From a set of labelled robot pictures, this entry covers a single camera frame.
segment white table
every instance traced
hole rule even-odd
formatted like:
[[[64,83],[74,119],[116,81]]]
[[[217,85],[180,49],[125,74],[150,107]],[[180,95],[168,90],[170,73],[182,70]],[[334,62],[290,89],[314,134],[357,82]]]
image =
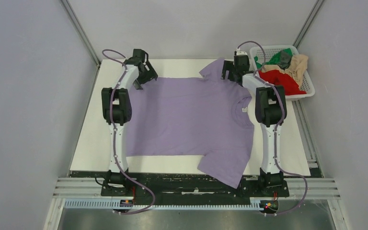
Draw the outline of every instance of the white table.
[[[150,60],[159,77],[188,78],[201,77],[199,71],[213,59],[154,59]],[[114,87],[120,77],[121,65],[104,60],[95,83],[80,138],[70,170],[107,171],[110,159],[110,135],[108,124],[102,115],[101,90]],[[254,116],[254,99],[248,106],[248,114],[254,124],[253,148],[244,175],[259,175],[263,159],[263,137],[259,123]],[[281,164],[284,170],[310,175],[307,159],[301,141],[293,105],[287,101],[287,118],[284,121],[280,139]],[[137,173],[195,173],[203,156],[135,156],[128,157],[129,172]]]

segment laundry basket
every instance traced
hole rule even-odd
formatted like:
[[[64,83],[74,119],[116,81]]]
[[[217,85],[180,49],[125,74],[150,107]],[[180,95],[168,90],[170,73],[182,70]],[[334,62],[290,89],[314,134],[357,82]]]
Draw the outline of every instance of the laundry basket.
[[[299,54],[297,49],[294,46],[287,46],[287,45],[263,46],[263,49],[265,50],[264,52],[266,53],[266,61],[269,61],[272,58],[272,56],[274,56],[276,53],[280,52],[283,49],[287,49],[287,48],[291,49],[291,51],[293,52],[293,55]],[[262,64],[263,63],[263,52],[258,46],[256,46],[250,49],[250,55],[252,57],[253,68],[257,69],[254,57],[257,56],[259,58],[257,62]],[[302,85],[300,87],[300,90],[307,92],[307,94],[286,95],[286,99],[295,101],[295,100],[298,100],[304,97],[311,97],[315,94],[314,85],[312,84],[311,78],[308,75],[307,71],[304,72],[304,77],[302,80]]]

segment white wall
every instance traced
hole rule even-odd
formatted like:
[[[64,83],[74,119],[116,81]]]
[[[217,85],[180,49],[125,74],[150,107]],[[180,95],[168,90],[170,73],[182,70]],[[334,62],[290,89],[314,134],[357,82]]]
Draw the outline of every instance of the white wall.
[[[292,44],[316,0],[70,0],[97,56],[233,58],[241,42]]]
[[[0,0],[0,230],[43,227],[95,73],[58,0]]]
[[[299,48],[316,94],[304,101],[321,166],[352,229],[368,229],[368,1],[328,0]]]

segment purple shirt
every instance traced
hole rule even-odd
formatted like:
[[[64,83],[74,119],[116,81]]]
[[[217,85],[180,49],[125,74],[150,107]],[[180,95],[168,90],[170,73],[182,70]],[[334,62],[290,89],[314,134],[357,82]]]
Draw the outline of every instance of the purple shirt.
[[[127,156],[204,155],[198,169],[236,188],[252,151],[247,89],[221,80],[223,59],[201,78],[158,78],[129,91]]]

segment green cloth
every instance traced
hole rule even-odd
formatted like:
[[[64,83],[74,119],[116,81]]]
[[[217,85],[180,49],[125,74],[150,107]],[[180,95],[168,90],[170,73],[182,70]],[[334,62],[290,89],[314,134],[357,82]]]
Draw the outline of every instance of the green cloth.
[[[288,55],[290,55],[290,57],[292,57],[293,56],[293,52],[291,51],[291,49],[290,48],[288,48],[288,49],[283,49],[282,50],[283,52],[286,52]],[[258,60],[259,58],[257,57],[257,56],[255,56],[254,57],[254,61],[256,62],[256,67],[257,68],[260,68],[261,66],[262,66],[262,64],[260,64],[260,63],[257,63],[257,60]],[[266,62],[266,64],[265,65],[278,65],[278,64],[280,64],[281,63],[281,51],[280,52],[278,52],[278,53],[276,53],[276,54],[274,54],[274,56],[270,59],[270,61],[268,61],[268,62]]]

